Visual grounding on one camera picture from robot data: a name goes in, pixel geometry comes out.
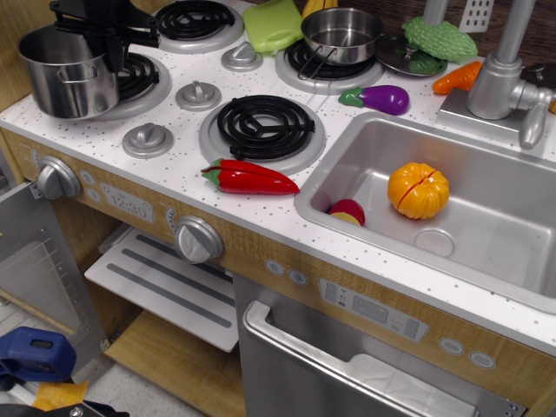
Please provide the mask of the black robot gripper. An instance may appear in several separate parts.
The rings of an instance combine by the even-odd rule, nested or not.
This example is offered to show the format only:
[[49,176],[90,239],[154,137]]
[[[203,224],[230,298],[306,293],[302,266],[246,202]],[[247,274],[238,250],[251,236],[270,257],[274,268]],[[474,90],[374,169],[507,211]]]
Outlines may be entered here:
[[49,7],[58,30],[84,35],[94,55],[103,55],[107,49],[114,73],[123,68],[127,43],[154,48],[160,44],[156,18],[129,0],[50,1]]

